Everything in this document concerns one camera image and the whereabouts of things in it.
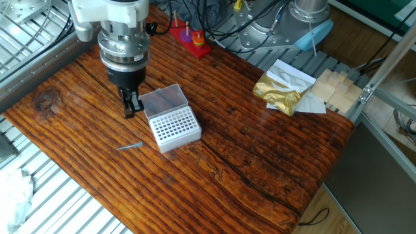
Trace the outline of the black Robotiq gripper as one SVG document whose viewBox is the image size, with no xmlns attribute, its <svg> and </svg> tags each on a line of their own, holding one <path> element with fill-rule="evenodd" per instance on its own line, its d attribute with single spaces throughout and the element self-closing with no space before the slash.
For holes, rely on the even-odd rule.
<svg viewBox="0 0 416 234">
<path fill-rule="evenodd" d="M 124 116 L 126 119 L 132 118 L 134 112 L 144 110 L 143 103 L 139 98 L 138 91 L 130 92 L 128 90 L 137 90 L 146 78 L 146 69 L 142 68 L 136 71 L 116 71 L 107 68 L 107 76 L 109 81 L 116 85 L 119 90 L 120 99 Z"/>
</svg>

